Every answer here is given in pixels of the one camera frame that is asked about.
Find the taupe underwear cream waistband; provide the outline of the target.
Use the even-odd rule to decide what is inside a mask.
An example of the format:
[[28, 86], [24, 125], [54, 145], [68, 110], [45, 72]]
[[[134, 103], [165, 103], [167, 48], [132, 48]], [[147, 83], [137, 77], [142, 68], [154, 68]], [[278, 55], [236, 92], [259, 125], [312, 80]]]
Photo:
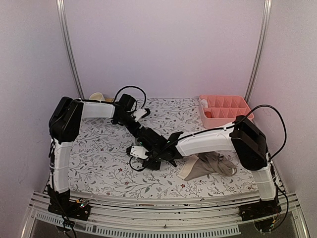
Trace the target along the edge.
[[214, 173], [230, 177], [236, 172], [236, 166], [224, 155], [218, 152], [206, 152], [186, 157], [185, 164], [177, 176], [184, 181], [190, 181]]

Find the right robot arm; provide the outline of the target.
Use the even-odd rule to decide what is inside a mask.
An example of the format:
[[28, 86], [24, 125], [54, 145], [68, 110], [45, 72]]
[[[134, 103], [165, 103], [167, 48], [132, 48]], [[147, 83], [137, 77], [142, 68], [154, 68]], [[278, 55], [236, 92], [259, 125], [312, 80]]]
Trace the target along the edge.
[[243, 168], [250, 171], [258, 187], [260, 200], [239, 208], [242, 220], [270, 216], [281, 212], [276, 172], [271, 162], [265, 135], [245, 116], [218, 128], [194, 133], [175, 132], [169, 138], [152, 129], [142, 130], [130, 155], [143, 159], [145, 168], [154, 161], [173, 163], [176, 159], [215, 151], [235, 151]]

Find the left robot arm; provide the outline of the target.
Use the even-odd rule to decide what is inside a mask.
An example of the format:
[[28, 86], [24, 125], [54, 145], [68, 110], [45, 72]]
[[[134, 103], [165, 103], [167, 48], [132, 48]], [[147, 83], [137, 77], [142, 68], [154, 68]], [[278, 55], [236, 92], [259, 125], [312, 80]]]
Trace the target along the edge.
[[71, 202], [68, 183], [70, 150], [79, 135], [82, 119], [110, 119], [112, 124], [125, 126], [133, 136], [138, 136], [141, 128], [138, 121], [150, 114], [150, 110], [141, 107], [133, 110], [136, 100], [123, 94], [118, 102], [102, 100], [83, 100], [62, 97], [49, 121], [51, 145], [50, 184], [48, 210], [62, 216], [79, 217], [88, 215], [90, 206], [82, 200]]

